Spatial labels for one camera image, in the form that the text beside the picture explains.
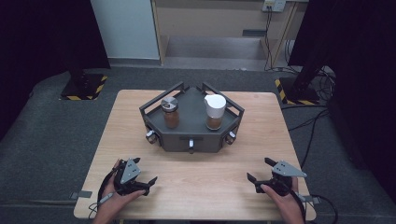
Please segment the white cup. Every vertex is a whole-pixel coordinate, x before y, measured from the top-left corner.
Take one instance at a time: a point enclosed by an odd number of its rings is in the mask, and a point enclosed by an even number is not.
[[[227,102],[222,95],[212,94],[205,97],[206,105],[206,127],[217,130],[221,127],[222,117]]]

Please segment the jar lid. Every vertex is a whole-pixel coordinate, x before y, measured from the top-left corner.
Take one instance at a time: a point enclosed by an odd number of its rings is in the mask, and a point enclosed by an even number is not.
[[[167,96],[161,101],[161,107],[165,112],[174,112],[178,108],[177,99],[172,96]]]

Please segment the electrical outlet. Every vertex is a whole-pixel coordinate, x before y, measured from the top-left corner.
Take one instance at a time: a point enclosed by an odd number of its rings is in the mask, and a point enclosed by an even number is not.
[[[286,0],[265,0],[262,5],[262,11],[270,11],[270,7],[273,12],[283,12],[285,5]]]
[[[264,0],[264,4],[262,5],[262,11],[269,11],[269,7],[273,8],[276,0]]]
[[[276,0],[275,5],[273,6],[273,11],[283,12],[285,5],[286,5],[286,0]]]

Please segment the gray carpet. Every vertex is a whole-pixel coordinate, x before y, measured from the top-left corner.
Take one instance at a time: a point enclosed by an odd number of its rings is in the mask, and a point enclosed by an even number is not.
[[[201,86],[207,81],[220,91],[277,92],[275,79],[292,76],[161,68],[90,71],[98,72],[108,75],[108,79],[94,101],[59,100],[69,79],[67,73],[43,80],[33,89],[32,97],[0,143],[1,223],[90,223],[73,217],[73,204],[6,203],[10,200],[69,201],[70,193],[82,187],[119,90],[166,90],[179,81],[190,86]],[[307,106],[286,109],[283,113],[288,127],[293,128],[323,109]],[[290,132],[300,161],[304,158],[311,128],[312,125],[308,125]],[[396,223],[396,205],[370,171],[354,168],[329,117],[319,119],[316,124],[304,171],[308,173],[306,181],[311,193],[329,198],[337,207],[338,223]],[[327,203],[317,205],[316,210],[316,223],[332,222],[333,210]]]

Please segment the cup lid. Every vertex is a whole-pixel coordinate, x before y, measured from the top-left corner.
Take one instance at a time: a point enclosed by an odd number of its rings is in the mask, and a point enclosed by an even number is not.
[[[174,112],[178,108],[177,99],[173,96],[167,96],[161,101],[161,108],[165,112]]]
[[[211,118],[221,118],[227,101],[222,95],[212,94],[205,97],[206,113]]]

